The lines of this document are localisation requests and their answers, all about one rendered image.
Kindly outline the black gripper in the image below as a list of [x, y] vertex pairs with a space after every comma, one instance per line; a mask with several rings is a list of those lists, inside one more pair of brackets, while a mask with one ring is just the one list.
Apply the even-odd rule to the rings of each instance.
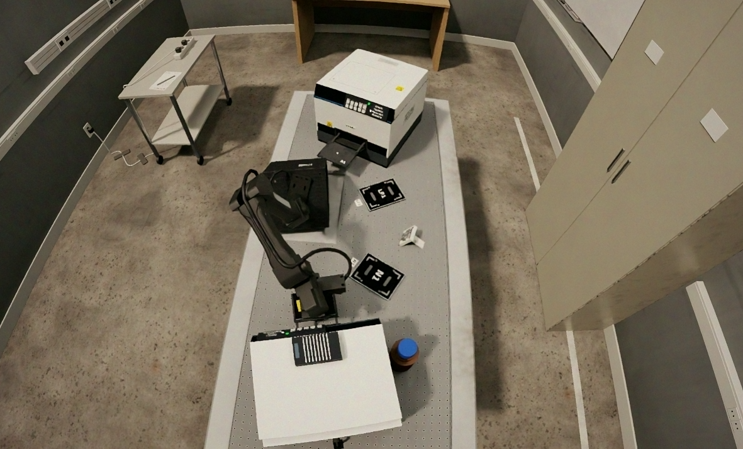
[[[299, 303], [300, 303], [301, 315], [302, 315], [303, 320], [306, 320], [306, 319], [318, 319], [320, 317], [320, 316], [314, 316], [314, 318], [313, 318], [312, 316], [309, 316], [308, 313], [306, 311], [304, 311], [304, 307], [303, 307], [303, 304], [302, 304], [302, 301], [301, 301], [300, 297], [299, 297]], [[325, 316], [325, 313], [323, 313], [321, 316]]]

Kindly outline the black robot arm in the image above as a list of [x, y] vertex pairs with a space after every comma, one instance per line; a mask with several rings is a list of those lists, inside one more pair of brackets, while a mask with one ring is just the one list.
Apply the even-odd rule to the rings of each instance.
[[[294, 184], [296, 185], [293, 187]], [[315, 274], [308, 260], [303, 260], [299, 265], [300, 255], [296, 255], [296, 251], [280, 235], [269, 214], [281, 218], [282, 224], [292, 229], [299, 227], [301, 223], [308, 220], [309, 213], [311, 213], [305, 203], [310, 185], [311, 177], [293, 173], [288, 196], [285, 199], [275, 193], [266, 175], [260, 173], [245, 185], [247, 202], [244, 203], [242, 200], [242, 187], [240, 187], [232, 194], [229, 206], [232, 212], [239, 211], [251, 225], [259, 243], [266, 251], [269, 264], [273, 269], [271, 271], [280, 285], [285, 289], [294, 288], [296, 296], [302, 301], [304, 311], [309, 316], [321, 316], [329, 310], [323, 292], [326, 291], [329, 294], [345, 292], [344, 275], [320, 277], [320, 274]], [[278, 259], [287, 264], [289, 268], [282, 267]]]

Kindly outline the brown bottle with blue cap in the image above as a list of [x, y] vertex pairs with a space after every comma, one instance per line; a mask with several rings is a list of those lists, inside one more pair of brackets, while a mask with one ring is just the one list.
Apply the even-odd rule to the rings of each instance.
[[419, 354], [415, 341], [409, 338], [400, 339], [390, 349], [390, 367], [396, 372], [406, 372], [418, 360]]

